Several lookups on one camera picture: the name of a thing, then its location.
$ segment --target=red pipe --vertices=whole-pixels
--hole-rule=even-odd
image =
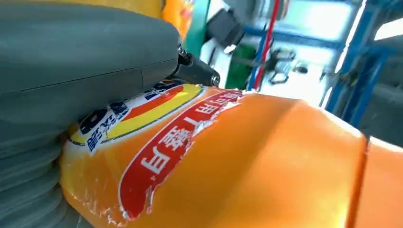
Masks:
[[[271,14],[270,25],[269,25],[269,29],[267,30],[266,41],[265,41],[265,45],[264,45],[264,49],[263,49],[263,53],[262,53],[262,62],[266,61],[266,56],[267,56],[267,53],[269,52],[270,41],[271,41],[271,37],[273,36],[274,22],[276,21],[276,16],[277,16],[279,5],[280,5],[280,0],[275,0],[273,13]],[[264,73],[264,69],[262,67],[259,67],[259,72],[256,75],[253,88],[255,88],[255,89],[258,88],[258,85],[263,77],[263,73]]]

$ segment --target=printed logo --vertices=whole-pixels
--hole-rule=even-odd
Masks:
[[[94,111],[70,131],[69,140],[87,147],[92,155],[100,144],[151,125],[202,91],[202,86],[161,81],[140,96]]]
[[[241,91],[224,91],[196,103],[175,117],[136,154],[119,182],[119,203],[126,219],[136,219],[147,199],[151,206],[155,189],[189,149],[195,128],[241,96]]]

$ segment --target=metal bolt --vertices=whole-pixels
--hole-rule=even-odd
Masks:
[[[178,47],[178,53],[179,53],[179,55],[181,55],[183,57],[187,54],[186,50],[183,49],[182,46]]]
[[[211,77],[211,84],[215,87],[218,87],[218,84],[220,83],[220,76],[214,75]]]

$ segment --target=green panel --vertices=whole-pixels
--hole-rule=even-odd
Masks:
[[[209,5],[210,0],[194,0],[192,25],[184,43],[186,50],[197,57],[204,44]]]
[[[248,79],[252,67],[243,63],[236,62],[235,59],[250,59],[254,60],[256,56],[256,49],[254,46],[239,44],[232,54],[233,58],[230,63],[230,69],[228,71],[226,89],[246,89],[246,80]]]

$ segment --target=red label banner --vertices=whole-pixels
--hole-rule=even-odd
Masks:
[[[196,103],[161,129],[137,153],[119,183],[119,202],[126,219],[136,219],[147,199],[151,203],[155,189],[186,154],[195,127],[241,96],[241,91],[229,90]]]

